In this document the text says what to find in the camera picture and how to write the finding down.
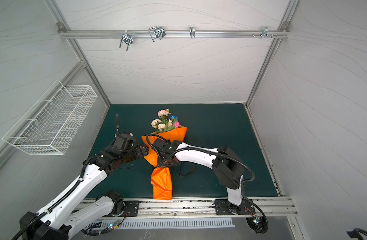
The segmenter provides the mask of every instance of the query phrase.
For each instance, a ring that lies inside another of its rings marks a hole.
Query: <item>dark green mat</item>
[[[114,138],[115,114],[120,117],[120,132],[131,132],[138,141],[141,136],[153,132],[152,120],[157,112],[169,108],[179,117],[181,125],[188,128],[187,144],[217,148],[229,146],[255,173],[255,180],[245,187],[250,197],[276,197],[269,171],[260,147],[250,126],[248,115],[242,104],[112,104],[102,124],[90,156],[106,147]],[[185,173],[191,168],[183,167]],[[150,176],[154,170],[145,159],[133,161],[132,169],[118,169],[98,184],[88,198],[102,196],[114,190],[124,197],[153,197]],[[189,176],[180,177],[179,168],[170,169],[173,182],[173,197],[226,197],[226,188],[216,178],[213,170],[197,165]]]

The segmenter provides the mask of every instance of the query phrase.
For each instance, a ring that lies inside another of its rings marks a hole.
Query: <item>enclosure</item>
[[[212,203],[228,192],[200,164],[169,168],[172,199],[153,199],[156,166],[140,158],[75,208],[110,190],[140,201],[129,225],[96,238],[350,239],[347,231],[367,230],[367,0],[7,0],[0,239],[110,145],[116,114],[119,131],[142,142],[161,109],[187,127],[185,143],[226,145],[253,170],[244,194],[268,232],[247,228],[247,211],[217,222]],[[165,227],[176,221],[187,228]]]

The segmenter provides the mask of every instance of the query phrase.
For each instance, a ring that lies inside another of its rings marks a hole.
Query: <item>robotic arm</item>
[[[153,144],[148,136],[158,137]],[[148,134],[146,139],[158,155],[158,167],[176,166],[179,162],[193,162],[211,168],[218,180],[228,192],[229,207],[232,213],[241,213],[243,182],[251,182],[255,176],[253,171],[227,146],[216,149],[194,147],[184,142],[170,142],[159,135]],[[243,181],[244,169],[248,170],[251,177]]]
[[[148,136],[158,139],[152,144]],[[184,142],[170,142],[159,135],[149,134],[146,137],[149,145],[158,155],[159,167],[176,166],[179,162],[194,162],[207,166],[215,172],[217,178],[227,188],[228,208],[233,214],[241,214],[242,185],[244,181],[253,181],[254,173],[227,146],[218,149],[206,149],[187,145]],[[37,213],[27,212],[19,221],[21,230],[13,240],[22,235],[23,240],[67,240],[85,228],[91,222],[105,215],[124,215],[127,209],[123,197],[110,192],[88,207],[72,213],[85,196],[103,181],[113,170],[122,164],[148,155],[144,143],[138,145],[132,134],[116,134],[114,141],[84,162],[80,176],[63,192]],[[243,180],[244,169],[251,175]],[[115,226],[105,229],[106,233]]]
[[[113,170],[147,154],[145,144],[138,145],[131,133],[117,134],[108,147],[85,160],[80,176],[54,200],[37,213],[27,212],[20,219],[21,230],[13,239],[22,235],[23,240],[67,240],[97,218],[123,214],[126,209],[123,197],[115,192],[106,194],[75,213],[72,211]]]

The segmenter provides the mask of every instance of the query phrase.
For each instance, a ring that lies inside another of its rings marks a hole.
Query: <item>white wire basket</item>
[[[39,99],[2,140],[29,155],[65,154],[97,95],[89,85],[64,86],[59,80],[46,94],[51,97]]]

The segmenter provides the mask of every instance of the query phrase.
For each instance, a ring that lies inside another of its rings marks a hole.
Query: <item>led light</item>
[[[254,219],[253,219],[253,222],[254,224],[258,225],[260,223],[260,217],[256,216]]]

